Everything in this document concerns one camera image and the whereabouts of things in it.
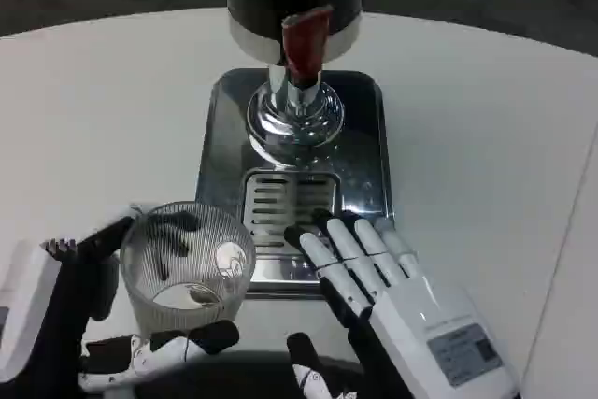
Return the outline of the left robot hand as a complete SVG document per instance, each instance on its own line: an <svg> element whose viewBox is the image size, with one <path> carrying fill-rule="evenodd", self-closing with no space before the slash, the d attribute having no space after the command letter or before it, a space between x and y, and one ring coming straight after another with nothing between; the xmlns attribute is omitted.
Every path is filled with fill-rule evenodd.
<svg viewBox="0 0 598 399"><path fill-rule="evenodd" d="M142 212L128 207L80 241L49 239L13 252L1 288L2 397L130 392L238 342L235 324L223 320L84 343L88 322L110 312L118 288L114 253Z"/></svg>

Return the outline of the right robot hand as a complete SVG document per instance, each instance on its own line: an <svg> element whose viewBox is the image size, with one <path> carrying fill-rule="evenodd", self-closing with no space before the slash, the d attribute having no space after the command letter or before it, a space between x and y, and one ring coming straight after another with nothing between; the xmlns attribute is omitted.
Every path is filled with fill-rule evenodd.
<svg viewBox="0 0 598 399"><path fill-rule="evenodd" d="M379 398L518 398L520 386L466 292L430 278L388 218L317 209L328 241L284 231L347 331Z"/></svg>

